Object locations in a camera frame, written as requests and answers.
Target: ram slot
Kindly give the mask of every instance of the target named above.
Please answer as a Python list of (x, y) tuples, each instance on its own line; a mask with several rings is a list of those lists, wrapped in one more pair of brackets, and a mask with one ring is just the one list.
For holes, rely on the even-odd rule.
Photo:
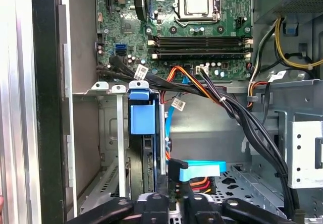
[(246, 39), (241, 37), (152, 37), (148, 45), (159, 48), (197, 47), (244, 47)]
[(153, 60), (248, 59), (248, 49), (158, 49), (150, 50)]

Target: capacitor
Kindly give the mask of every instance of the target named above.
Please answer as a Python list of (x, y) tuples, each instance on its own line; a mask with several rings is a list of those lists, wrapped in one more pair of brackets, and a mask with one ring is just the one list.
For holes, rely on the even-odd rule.
[(154, 10), (153, 16), (155, 17), (155, 20), (158, 18), (158, 10)]

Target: cable label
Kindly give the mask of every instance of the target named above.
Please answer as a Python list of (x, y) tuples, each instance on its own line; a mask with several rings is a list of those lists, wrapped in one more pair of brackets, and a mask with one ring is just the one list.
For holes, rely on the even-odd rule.
[(137, 70), (135, 72), (135, 75), (133, 76), (136, 80), (144, 80), (148, 73), (149, 68), (139, 64), (137, 67)]
[(173, 103), (172, 103), (172, 107), (178, 109), (179, 111), (183, 111), (185, 104), (186, 104), (186, 102), (181, 101), (178, 98), (174, 98)]
[(282, 79), (284, 75), (286, 74), (286, 70), (280, 71), (274, 75), (268, 80), (269, 83), (271, 83), (274, 80)]

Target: screw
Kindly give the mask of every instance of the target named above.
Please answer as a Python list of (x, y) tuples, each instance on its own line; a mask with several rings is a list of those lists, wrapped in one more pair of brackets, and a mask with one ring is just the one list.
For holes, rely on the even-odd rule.
[(235, 200), (228, 200), (228, 204), (231, 205), (231, 206), (237, 206), (238, 202), (235, 201)]
[(118, 205), (126, 205), (128, 202), (127, 201), (120, 201)]

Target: zip tie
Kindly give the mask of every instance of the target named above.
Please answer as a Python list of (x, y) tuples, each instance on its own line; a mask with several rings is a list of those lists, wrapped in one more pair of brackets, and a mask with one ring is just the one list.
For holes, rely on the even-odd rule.
[(224, 100), (226, 100), (226, 98), (223, 96), (220, 100), (219, 100), (219, 102), (221, 103), (222, 101), (224, 101)]

